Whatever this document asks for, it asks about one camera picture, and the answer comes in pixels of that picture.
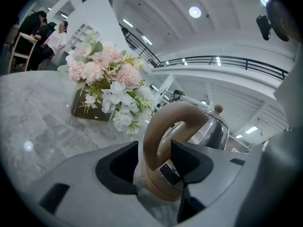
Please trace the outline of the steel kettle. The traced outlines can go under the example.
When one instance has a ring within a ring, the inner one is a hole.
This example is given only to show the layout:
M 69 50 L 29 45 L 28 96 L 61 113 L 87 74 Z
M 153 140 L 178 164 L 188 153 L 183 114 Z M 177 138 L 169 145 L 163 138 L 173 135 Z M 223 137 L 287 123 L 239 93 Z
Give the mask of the steel kettle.
M 183 101 L 170 103 L 151 118 L 143 140 L 142 178 L 146 186 L 168 194 L 182 191 L 180 171 L 171 160 L 171 141 L 194 142 L 224 150 L 229 128 L 220 115 L 221 105 L 203 110 Z

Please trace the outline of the white bookshelf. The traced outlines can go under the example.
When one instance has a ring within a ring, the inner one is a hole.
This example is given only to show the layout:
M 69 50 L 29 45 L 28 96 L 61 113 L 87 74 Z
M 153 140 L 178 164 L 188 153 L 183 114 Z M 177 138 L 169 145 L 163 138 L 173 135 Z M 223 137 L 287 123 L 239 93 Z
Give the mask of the white bookshelf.
M 69 48 L 69 50 L 75 49 L 79 43 L 85 42 L 92 30 L 94 30 L 94 28 L 87 24 L 80 25 L 70 36 L 66 46 Z

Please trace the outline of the pastel artificial flower bouquet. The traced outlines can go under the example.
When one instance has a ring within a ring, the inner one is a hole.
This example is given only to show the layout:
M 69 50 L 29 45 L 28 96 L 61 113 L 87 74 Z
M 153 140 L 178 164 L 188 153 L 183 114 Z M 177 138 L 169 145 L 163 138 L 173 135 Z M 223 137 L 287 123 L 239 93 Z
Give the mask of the pastel artificial flower bouquet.
M 68 73 L 77 84 L 75 90 L 89 87 L 85 106 L 96 108 L 94 103 L 100 102 L 101 111 L 110 114 L 109 122 L 118 132 L 135 135 L 154 110 L 152 91 L 140 76 L 142 66 L 140 57 L 117 49 L 112 42 L 100 42 L 92 30 L 58 71 Z

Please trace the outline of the black mezzanine railing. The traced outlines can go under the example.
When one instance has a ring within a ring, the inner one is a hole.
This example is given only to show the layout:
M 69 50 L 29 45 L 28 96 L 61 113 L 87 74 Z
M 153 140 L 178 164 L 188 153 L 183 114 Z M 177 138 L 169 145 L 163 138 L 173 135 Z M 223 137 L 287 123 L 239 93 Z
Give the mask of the black mezzanine railing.
M 158 57 L 147 47 L 146 43 L 139 40 L 126 27 L 120 25 L 120 28 L 129 48 L 138 53 L 139 56 L 147 61 L 152 68 L 184 65 L 230 66 L 244 70 L 254 70 L 280 80 L 284 80 L 289 74 L 289 72 L 285 69 L 273 66 L 265 62 L 234 56 L 200 55 L 171 59 L 168 61 L 160 61 Z

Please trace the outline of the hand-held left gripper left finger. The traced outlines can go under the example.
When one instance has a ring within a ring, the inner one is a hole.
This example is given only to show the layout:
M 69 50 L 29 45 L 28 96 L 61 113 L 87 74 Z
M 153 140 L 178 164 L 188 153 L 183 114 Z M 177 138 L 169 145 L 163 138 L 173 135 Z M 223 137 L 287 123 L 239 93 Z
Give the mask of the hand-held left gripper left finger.
M 133 184 L 138 142 L 70 157 L 26 190 L 27 202 L 50 227 L 156 227 Z

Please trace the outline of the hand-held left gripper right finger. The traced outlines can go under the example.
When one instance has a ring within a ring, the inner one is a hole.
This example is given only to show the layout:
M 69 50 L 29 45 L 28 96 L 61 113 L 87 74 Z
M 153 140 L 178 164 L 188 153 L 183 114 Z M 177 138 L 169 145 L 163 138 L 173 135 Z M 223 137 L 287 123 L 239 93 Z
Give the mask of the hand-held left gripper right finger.
M 236 227 L 261 155 L 261 147 L 237 153 L 172 140 L 171 160 L 184 184 L 178 227 Z

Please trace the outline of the light wooden frame chair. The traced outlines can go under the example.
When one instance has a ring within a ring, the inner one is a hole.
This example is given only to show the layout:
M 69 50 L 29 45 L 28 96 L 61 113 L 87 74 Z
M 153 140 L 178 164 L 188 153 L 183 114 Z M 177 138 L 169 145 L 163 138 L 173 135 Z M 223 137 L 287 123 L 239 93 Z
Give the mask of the light wooden frame chair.
M 22 54 L 22 53 L 19 53 L 19 52 L 15 52 L 16 47 L 17 47 L 18 42 L 19 42 L 21 37 L 32 44 L 32 47 L 31 47 L 31 50 L 30 50 L 29 54 Z M 9 60 L 9 67 L 8 67 L 8 74 L 11 73 L 12 63 L 13 63 L 14 57 L 19 57 L 19 58 L 26 59 L 24 71 L 27 70 L 29 60 L 31 58 L 32 52 L 33 52 L 34 47 L 36 45 L 36 42 L 37 42 L 37 40 L 34 37 L 30 36 L 30 35 L 27 35 L 27 34 L 24 34 L 24 33 L 19 33 L 18 34 L 15 46 L 13 47 L 12 52 L 11 52 L 11 56 L 10 56 L 10 60 Z

